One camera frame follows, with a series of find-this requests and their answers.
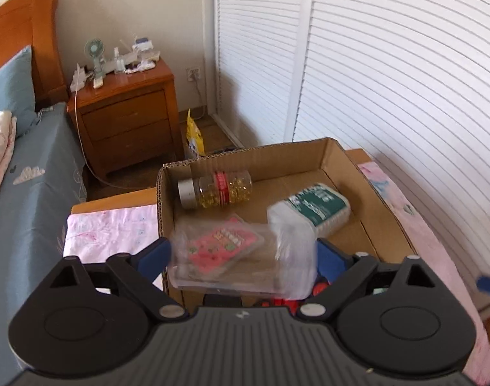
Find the plastic jar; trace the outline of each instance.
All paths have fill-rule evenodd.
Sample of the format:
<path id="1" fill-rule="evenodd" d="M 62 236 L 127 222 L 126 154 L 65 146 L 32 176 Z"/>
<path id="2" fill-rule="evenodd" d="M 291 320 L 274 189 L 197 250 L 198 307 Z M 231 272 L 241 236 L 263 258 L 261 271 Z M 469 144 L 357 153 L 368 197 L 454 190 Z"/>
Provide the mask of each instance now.
<path id="1" fill-rule="evenodd" d="M 185 209 L 207 208 L 249 200 L 252 180 L 248 171 L 216 171 L 198 179 L 179 181 L 178 187 Z"/>

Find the cardboard box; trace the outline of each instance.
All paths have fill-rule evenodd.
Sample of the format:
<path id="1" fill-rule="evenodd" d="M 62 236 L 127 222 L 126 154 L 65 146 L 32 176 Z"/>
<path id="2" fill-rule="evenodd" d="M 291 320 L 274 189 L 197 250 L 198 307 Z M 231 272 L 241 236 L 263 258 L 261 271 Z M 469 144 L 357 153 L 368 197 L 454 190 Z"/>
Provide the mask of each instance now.
<path id="1" fill-rule="evenodd" d="M 225 208 L 184 210 L 177 193 L 182 179 L 214 171 L 248 170 L 253 190 L 248 202 Z M 349 223 L 329 237 L 347 254 L 366 251 L 384 262 L 401 262 L 415 250 L 396 217 L 368 179 L 349 160 L 334 139 L 281 143 L 166 164 L 158 175 L 159 234 L 168 237 L 176 220 L 191 214 L 201 219 L 224 220 L 236 213 L 247 222 L 267 223 L 268 206 L 316 183 L 334 187 L 350 202 Z M 165 291 L 190 312 L 202 305 L 201 292 L 179 291 L 165 277 Z M 242 296 L 245 306 L 258 298 Z"/>

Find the corrugated cardboard edge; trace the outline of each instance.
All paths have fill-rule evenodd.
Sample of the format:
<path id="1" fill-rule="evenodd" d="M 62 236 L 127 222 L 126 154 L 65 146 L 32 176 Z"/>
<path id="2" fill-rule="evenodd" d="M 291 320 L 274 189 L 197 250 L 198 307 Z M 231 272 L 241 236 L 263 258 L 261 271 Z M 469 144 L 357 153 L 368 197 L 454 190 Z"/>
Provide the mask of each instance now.
<path id="1" fill-rule="evenodd" d="M 336 139 L 332 139 L 332 138 L 321 138 L 321 139 L 317 139 L 317 140 L 325 140 L 325 141 L 327 141 L 327 143 L 329 143 L 330 141 L 334 141 L 336 143 L 336 145 L 340 148 L 340 150 L 343 153 L 345 153 L 344 148 L 342 147 L 342 145 L 340 145 L 340 143 Z M 306 144 L 306 143 L 311 143 L 311 142 L 313 142 L 313 141 L 306 141 L 306 142 L 284 142 L 284 143 L 278 143 L 278 144 L 273 144 L 273 145 L 280 146 L 280 145 L 291 145 L 291 144 Z M 239 151 L 253 151 L 253 150 L 259 150 L 259 149 L 262 149 L 262 148 L 264 148 L 264 146 L 254 147 L 254 148 L 243 148 L 243 149 L 240 149 Z M 164 166 L 162 166 L 162 168 L 159 170 L 158 178 L 157 178 L 157 181 L 156 181 L 156 189 L 157 189 L 157 210 L 158 210 L 158 233 L 159 233 L 159 236 L 161 236 L 161 237 L 164 237 L 165 236 L 165 234 L 163 233 L 163 210 L 162 210 L 162 202 L 161 202 L 161 191 L 160 191 L 160 188 L 161 188 L 161 185 L 162 185 L 161 183 L 162 183 L 163 179 L 165 178 L 166 170 L 169 167 L 171 167 L 171 166 L 178 167 L 178 166 L 181 166 L 181 165 L 190 165 L 191 163 L 196 162 L 196 161 L 203 161 L 203 160 L 205 160 L 207 158 L 215 158 L 215 157 L 223 157 L 223 156 L 226 156 L 226 155 L 232 155 L 235 152 L 236 151 L 224 152 L 224 153 L 214 154 L 214 155 L 208 155 L 208 156 L 206 156 L 204 158 L 201 158 L 201 159 L 195 158 L 195 159 L 192 159 L 192 160 L 184 160 L 184 161 L 178 161 L 178 162 L 169 162 L 169 163 L 165 164 Z M 410 246 L 411 250 L 416 253 L 416 249 L 415 249 L 413 243 L 411 242 L 411 239 L 409 238 L 408 234 L 404 230 L 404 227 L 401 224 L 400 220 L 398 220 L 398 218 L 395 216 L 395 214 L 391 211 L 390 206 L 388 206 L 388 203 L 382 198 L 382 196 L 375 189 L 374 185 L 370 182 L 370 180 L 368 180 L 368 178 L 363 174 L 363 172 L 358 167 L 358 165 L 355 164 L 355 163 L 353 163 L 353 162 L 352 162 L 352 164 L 354 164 L 354 166 L 357 169 L 357 171 L 362 175 L 362 177 L 372 187 L 372 190 L 375 192 L 375 194 L 377 194 L 377 197 L 380 199 L 380 201 L 383 203 L 383 205 L 387 208 L 387 210 L 389 210 L 392 213 L 393 218 L 397 222 L 397 224 L 399 226 L 399 229 L 402 231 L 404 237 L 406 238 L 406 241 L 408 242 L 408 245 Z M 163 275 L 163 288 L 165 289 L 165 292 L 167 292 L 169 294 L 168 285 L 167 285 L 167 274 L 166 274 L 166 271 L 165 271 L 165 274 Z"/>

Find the yellow bag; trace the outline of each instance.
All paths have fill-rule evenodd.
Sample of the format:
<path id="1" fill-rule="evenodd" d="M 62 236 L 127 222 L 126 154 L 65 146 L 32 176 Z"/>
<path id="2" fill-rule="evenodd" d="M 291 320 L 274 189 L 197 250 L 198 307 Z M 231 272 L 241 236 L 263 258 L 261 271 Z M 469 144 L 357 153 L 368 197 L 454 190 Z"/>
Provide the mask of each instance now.
<path id="1" fill-rule="evenodd" d="M 193 158 L 205 156 L 204 141 L 202 140 L 202 134 L 200 129 L 192 119 L 191 110 L 188 110 L 188 120 L 186 122 L 186 141 L 188 142 L 188 149 Z"/>

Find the wooden headboard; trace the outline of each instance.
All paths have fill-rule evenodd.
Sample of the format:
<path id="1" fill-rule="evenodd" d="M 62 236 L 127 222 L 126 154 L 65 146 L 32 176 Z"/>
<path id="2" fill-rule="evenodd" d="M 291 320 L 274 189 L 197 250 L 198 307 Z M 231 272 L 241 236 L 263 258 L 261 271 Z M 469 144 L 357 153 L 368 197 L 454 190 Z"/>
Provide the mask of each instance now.
<path id="1" fill-rule="evenodd" d="M 9 0 L 0 6 L 0 67 L 32 46 L 36 111 L 68 100 L 56 41 L 57 0 Z"/>

